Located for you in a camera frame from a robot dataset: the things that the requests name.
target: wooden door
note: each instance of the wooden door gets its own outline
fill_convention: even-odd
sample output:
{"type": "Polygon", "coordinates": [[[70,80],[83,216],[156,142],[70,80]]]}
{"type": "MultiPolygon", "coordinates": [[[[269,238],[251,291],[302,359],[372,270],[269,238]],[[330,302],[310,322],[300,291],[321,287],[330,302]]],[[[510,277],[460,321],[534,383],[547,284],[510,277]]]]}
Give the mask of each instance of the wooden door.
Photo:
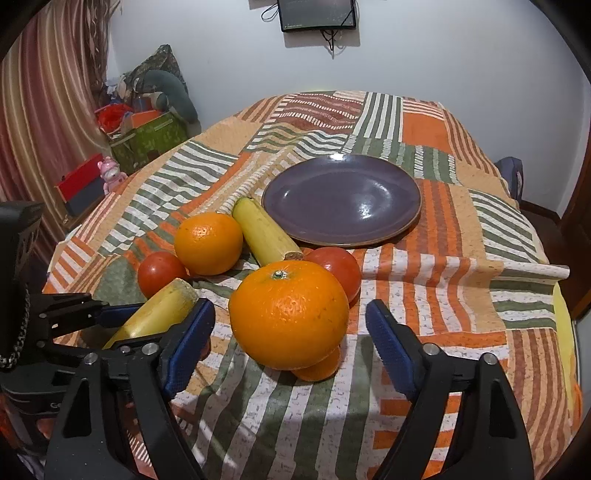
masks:
{"type": "Polygon", "coordinates": [[[591,307],[591,135],[579,180],[559,227],[571,257],[571,276],[561,282],[561,289],[576,320],[591,307]]]}

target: metal bolt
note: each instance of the metal bolt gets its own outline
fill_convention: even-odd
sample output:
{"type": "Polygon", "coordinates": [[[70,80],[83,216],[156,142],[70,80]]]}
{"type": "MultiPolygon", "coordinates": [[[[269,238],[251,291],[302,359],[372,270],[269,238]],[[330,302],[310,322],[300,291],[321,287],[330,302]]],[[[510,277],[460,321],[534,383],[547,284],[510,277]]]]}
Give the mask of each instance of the metal bolt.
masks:
{"type": "Polygon", "coordinates": [[[144,355],[153,355],[158,351],[158,345],[156,345],[155,343],[146,343],[143,347],[142,347],[142,353],[144,355]]]}
{"type": "Polygon", "coordinates": [[[425,343],[425,345],[423,345],[423,351],[427,355],[437,355],[440,351],[440,348],[435,345],[435,343],[425,343]]]}
{"type": "Polygon", "coordinates": [[[489,365],[494,365],[499,361],[499,359],[493,353],[490,352],[487,352],[484,355],[482,355],[482,358],[489,365]]]}
{"type": "Polygon", "coordinates": [[[86,355],[86,356],[84,357],[84,363],[85,363],[86,365],[92,365],[92,364],[93,364],[93,363],[95,363],[95,362],[96,362],[98,359],[99,359],[99,356],[98,356],[96,353],[94,353],[94,352],[91,352],[91,353],[89,353],[88,355],[86,355]]]}

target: patchwork tablecloth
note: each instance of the patchwork tablecloth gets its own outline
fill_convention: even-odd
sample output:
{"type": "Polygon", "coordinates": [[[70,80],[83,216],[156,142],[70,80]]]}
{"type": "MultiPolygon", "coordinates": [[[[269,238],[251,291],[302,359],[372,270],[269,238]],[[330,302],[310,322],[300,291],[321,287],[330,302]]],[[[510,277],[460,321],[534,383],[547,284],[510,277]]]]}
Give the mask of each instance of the patchwork tablecloth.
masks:
{"type": "MultiPolygon", "coordinates": [[[[361,295],[350,311],[343,364],[324,382],[262,368],[233,339],[226,309],[257,268],[248,250],[226,274],[194,284],[216,305],[212,354],[173,409],[205,474],[371,478],[410,405],[392,387],[365,325],[366,305],[379,298],[422,341],[452,355],[490,351],[501,360],[541,477],[577,428],[576,383],[561,360],[553,296],[569,272],[548,265],[497,169],[438,103],[366,92],[261,100],[109,194],[56,252],[45,291],[89,291],[112,304],[142,301],[138,266],[151,252],[173,251],[183,219],[230,213],[241,196],[260,199],[289,166],[331,153],[363,153],[402,167],[423,195],[420,221],[396,244],[352,251],[363,271],[361,295]]],[[[450,396],[428,474],[445,459],[459,399],[450,396]]],[[[129,437],[149,472],[139,432],[132,428],[129,437]]]]}

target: purple plate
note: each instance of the purple plate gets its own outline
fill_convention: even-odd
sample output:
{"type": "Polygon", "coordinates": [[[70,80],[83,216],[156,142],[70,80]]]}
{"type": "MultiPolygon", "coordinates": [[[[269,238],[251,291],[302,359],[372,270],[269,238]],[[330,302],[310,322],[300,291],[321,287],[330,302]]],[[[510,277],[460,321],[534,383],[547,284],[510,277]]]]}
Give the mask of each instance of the purple plate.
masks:
{"type": "Polygon", "coordinates": [[[262,205],[297,240],[359,247],[405,231],[421,211],[421,192],[387,160],[332,154],[280,173],[265,189],[262,205]]]}

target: green box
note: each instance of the green box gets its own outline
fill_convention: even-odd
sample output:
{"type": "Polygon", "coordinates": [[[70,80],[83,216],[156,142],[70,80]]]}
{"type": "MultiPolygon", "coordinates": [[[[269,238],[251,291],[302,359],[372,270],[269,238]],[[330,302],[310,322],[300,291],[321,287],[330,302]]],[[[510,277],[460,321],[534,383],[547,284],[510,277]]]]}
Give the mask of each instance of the green box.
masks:
{"type": "Polygon", "coordinates": [[[111,151],[121,170],[131,175],[186,140],[184,126],[167,112],[112,141],[111,151]]]}

